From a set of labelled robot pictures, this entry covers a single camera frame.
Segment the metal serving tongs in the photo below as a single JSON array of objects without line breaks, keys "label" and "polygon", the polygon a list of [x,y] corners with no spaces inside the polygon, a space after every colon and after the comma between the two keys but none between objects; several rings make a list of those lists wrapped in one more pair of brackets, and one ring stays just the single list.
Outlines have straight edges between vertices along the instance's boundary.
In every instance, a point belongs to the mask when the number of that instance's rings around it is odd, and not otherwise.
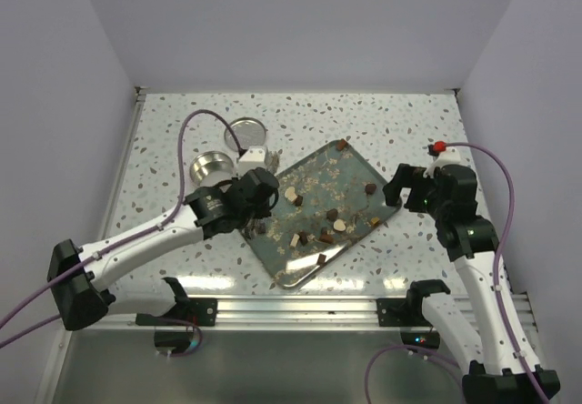
[{"label": "metal serving tongs", "polygon": [[279,164],[279,154],[268,149],[266,169],[255,168],[246,173],[250,175],[253,186],[251,202],[254,206],[252,216],[243,230],[244,236],[248,239],[255,234],[261,234],[257,232],[258,226],[265,224],[263,220],[272,216],[272,210],[278,202],[279,183],[276,179],[276,171]]}]

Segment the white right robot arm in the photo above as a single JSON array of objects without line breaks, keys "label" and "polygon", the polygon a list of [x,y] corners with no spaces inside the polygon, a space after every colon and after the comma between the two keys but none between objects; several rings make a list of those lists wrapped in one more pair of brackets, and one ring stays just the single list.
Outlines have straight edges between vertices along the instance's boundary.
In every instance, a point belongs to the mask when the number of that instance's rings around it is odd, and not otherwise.
[{"label": "white right robot arm", "polygon": [[560,381],[553,369],[543,368],[521,326],[496,256],[497,232],[477,213],[475,172],[460,165],[429,171],[401,164],[383,188],[386,203],[395,204],[405,188],[410,191],[405,209],[434,219],[476,322],[468,322],[447,285],[436,279],[410,285],[406,316],[437,329],[462,372],[467,403],[548,403]]}]

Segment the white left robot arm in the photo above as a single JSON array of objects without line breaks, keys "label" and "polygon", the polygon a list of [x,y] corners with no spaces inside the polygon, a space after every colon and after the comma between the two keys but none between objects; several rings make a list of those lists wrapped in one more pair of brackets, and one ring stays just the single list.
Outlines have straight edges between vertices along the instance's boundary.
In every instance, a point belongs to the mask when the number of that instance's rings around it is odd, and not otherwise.
[{"label": "white left robot arm", "polygon": [[108,315],[141,314],[185,324],[195,310],[177,278],[164,277],[152,292],[123,291],[116,282],[137,268],[188,245],[228,234],[268,217],[279,183],[262,167],[179,199],[175,209],[118,236],[54,247],[47,281],[65,329],[77,331]]}]

